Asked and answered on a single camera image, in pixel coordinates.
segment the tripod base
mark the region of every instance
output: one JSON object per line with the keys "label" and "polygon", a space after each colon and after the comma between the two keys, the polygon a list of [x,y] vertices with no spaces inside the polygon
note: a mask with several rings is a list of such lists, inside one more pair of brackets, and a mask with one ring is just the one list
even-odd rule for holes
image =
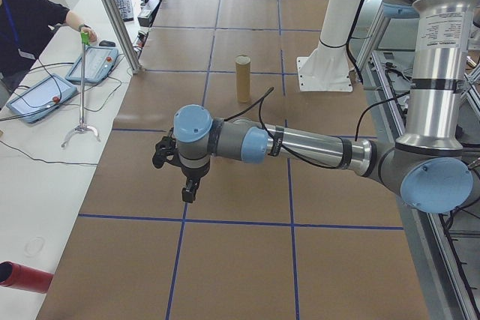
{"label": "tripod base", "polygon": [[63,149],[65,149],[67,147],[67,144],[70,141],[71,137],[74,136],[75,134],[84,134],[84,133],[87,133],[89,131],[91,131],[93,133],[93,135],[95,135],[97,140],[100,141],[100,137],[98,135],[97,128],[95,128],[91,125],[83,124],[83,125],[79,125],[75,129],[72,129],[68,132],[68,134],[65,136],[65,139],[64,139],[63,143],[61,144],[61,147]]}

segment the hand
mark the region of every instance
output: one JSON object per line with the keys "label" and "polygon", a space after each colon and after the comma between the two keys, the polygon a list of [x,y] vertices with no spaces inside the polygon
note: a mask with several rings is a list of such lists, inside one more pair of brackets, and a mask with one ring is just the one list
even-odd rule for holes
{"label": "hand", "polygon": [[83,26],[80,31],[82,33],[87,33],[88,34],[88,40],[91,42],[97,41],[97,34],[95,34],[94,30],[92,28],[89,28],[87,26]]}

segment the computer mouse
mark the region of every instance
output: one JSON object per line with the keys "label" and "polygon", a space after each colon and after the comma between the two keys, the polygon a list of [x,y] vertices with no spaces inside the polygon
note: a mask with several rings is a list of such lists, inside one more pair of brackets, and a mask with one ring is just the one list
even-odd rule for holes
{"label": "computer mouse", "polygon": [[98,45],[99,45],[99,46],[108,46],[108,47],[110,47],[110,48],[115,47],[115,43],[113,43],[113,42],[110,41],[110,40],[102,40]]}

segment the white pillar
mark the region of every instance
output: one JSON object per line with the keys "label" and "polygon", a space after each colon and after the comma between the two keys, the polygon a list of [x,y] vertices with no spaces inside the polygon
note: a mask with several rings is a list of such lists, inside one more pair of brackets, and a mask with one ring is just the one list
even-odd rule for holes
{"label": "white pillar", "polygon": [[348,77],[347,42],[361,0],[329,0],[318,47],[297,58],[301,91],[352,91]]}

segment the label sticker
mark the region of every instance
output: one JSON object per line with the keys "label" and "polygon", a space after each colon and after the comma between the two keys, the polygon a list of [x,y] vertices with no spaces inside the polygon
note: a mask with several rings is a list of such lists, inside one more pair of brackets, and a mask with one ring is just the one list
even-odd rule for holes
{"label": "label sticker", "polygon": [[417,50],[466,46],[468,39],[462,39],[464,18],[464,12],[453,12],[420,19]]}

